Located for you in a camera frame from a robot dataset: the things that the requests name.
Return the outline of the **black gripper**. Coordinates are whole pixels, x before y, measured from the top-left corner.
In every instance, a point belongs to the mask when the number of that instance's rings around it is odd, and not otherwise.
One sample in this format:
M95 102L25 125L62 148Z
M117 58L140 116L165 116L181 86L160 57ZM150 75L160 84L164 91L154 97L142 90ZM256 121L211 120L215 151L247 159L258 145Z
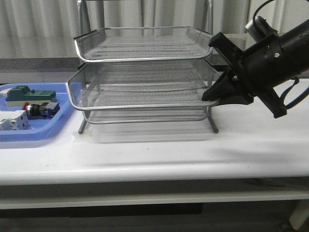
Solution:
M278 35L271 33L242 51L219 32L209 45L225 59L228 67L203 93L203 101L218 100L217 105L249 105L258 97L274 118L287 114L283 101L273 89L284 82L279 75L283 59L274 57L275 52L281 50Z

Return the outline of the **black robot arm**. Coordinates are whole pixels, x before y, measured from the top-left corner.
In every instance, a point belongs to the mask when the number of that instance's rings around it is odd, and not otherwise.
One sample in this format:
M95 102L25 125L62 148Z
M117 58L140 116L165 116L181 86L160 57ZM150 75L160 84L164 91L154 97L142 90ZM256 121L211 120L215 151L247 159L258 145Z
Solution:
M211 38L209 45L228 63L219 79L204 92L203 101L218 101L218 105L253 103L258 97L274 118L287 114L309 91L305 90L289 104L284 99L290 89L278 96L274 87L293 80L309 69L309 22L305 21L279 36L262 18L251 29L256 44L242 51L223 33Z

